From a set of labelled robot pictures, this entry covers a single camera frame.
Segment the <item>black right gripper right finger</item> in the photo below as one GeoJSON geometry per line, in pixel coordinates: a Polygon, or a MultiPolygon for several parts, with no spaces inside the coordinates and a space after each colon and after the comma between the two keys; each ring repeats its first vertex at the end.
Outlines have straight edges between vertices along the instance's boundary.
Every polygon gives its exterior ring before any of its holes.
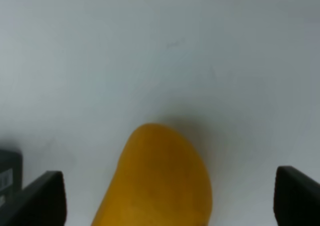
{"type": "Polygon", "coordinates": [[[273,211],[278,225],[319,225],[319,183],[292,166],[279,166],[273,211]]]}

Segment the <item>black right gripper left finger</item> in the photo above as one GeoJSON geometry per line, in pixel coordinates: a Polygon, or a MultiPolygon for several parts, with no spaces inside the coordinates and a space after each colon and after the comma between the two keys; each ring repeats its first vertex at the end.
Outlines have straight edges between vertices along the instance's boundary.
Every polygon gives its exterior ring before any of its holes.
{"type": "Polygon", "coordinates": [[[67,198],[61,171],[47,171],[0,209],[1,225],[64,225],[67,198]]]}

